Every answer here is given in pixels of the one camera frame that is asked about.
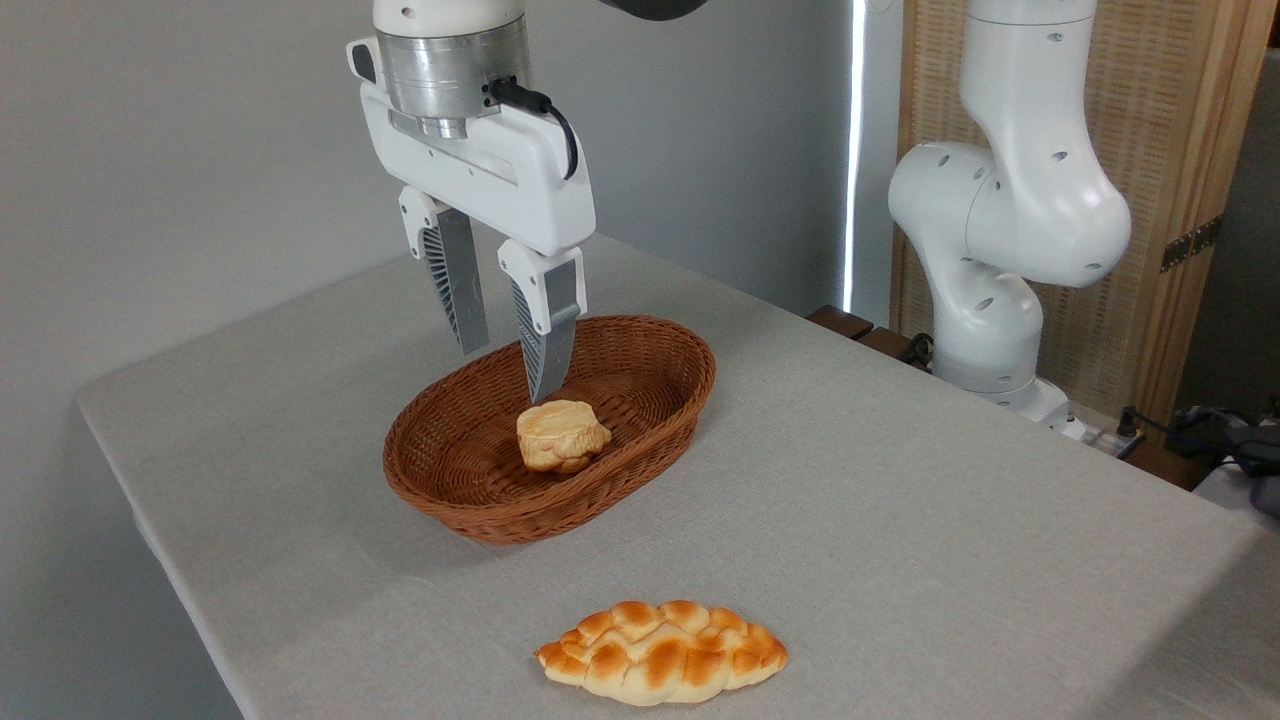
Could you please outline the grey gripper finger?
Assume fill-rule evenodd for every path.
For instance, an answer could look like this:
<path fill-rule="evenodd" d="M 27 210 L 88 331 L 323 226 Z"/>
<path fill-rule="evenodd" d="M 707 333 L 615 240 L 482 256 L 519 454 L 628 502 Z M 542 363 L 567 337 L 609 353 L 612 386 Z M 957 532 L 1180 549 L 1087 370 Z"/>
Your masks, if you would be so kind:
<path fill-rule="evenodd" d="M 461 351 L 480 350 L 489 334 L 470 217 L 411 186 L 398 204 L 410 252 L 426 263 Z"/>
<path fill-rule="evenodd" d="M 588 310 L 582 250 L 544 256 L 506 240 L 498 258 L 515 295 L 530 402 L 539 404 L 562 388 L 576 320 Z"/>

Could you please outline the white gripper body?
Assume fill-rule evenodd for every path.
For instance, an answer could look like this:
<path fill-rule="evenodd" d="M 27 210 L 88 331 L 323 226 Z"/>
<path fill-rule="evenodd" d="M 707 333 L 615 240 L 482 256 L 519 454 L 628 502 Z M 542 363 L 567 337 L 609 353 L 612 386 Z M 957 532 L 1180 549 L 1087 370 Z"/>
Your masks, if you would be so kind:
<path fill-rule="evenodd" d="M 362 81 L 375 154 L 392 177 L 545 256 L 595 231 L 585 152 L 548 97 L 500 81 L 502 102 L 468 118 L 462 138 L 443 138 L 393 108 L 375 38 L 349 44 L 347 56 Z"/>

